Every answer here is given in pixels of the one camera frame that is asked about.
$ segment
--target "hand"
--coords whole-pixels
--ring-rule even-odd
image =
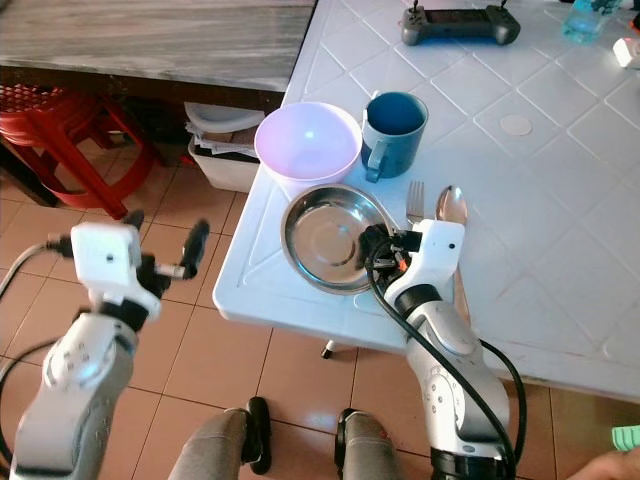
[[[609,452],[591,460],[568,480],[640,479],[640,448],[628,453]]]

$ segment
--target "wooden table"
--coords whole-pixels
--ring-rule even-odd
[[[271,111],[315,0],[10,0],[0,82]]]

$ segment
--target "white cap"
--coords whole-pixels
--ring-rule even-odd
[[[640,38],[619,38],[613,44],[613,53],[623,68],[640,69]]]

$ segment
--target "person's leg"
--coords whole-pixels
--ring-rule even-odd
[[[336,436],[335,462],[343,480],[405,479],[386,430],[364,412],[342,412]]]
[[[258,475],[266,473],[271,466],[269,410],[259,397],[248,408],[226,410],[202,425],[182,448],[169,480],[237,480],[244,463]]]

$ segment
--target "white table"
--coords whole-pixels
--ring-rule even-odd
[[[471,206],[461,269],[478,334],[528,377],[637,398],[640,75],[610,50],[632,34],[634,14],[620,12],[585,47],[561,35],[567,6],[508,6],[522,24],[510,46],[406,47],[399,0],[320,0],[285,103],[324,101],[360,119],[375,90],[421,97],[430,118],[411,170],[371,184],[359,166],[346,183],[400,225],[410,180],[425,182],[430,210],[443,187],[460,186]],[[531,132],[505,132],[512,115]],[[402,352],[404,335],[369,292],[324,293],[289,266],[279,235],[286,204],[260,169],[213,292],[222,315]]]

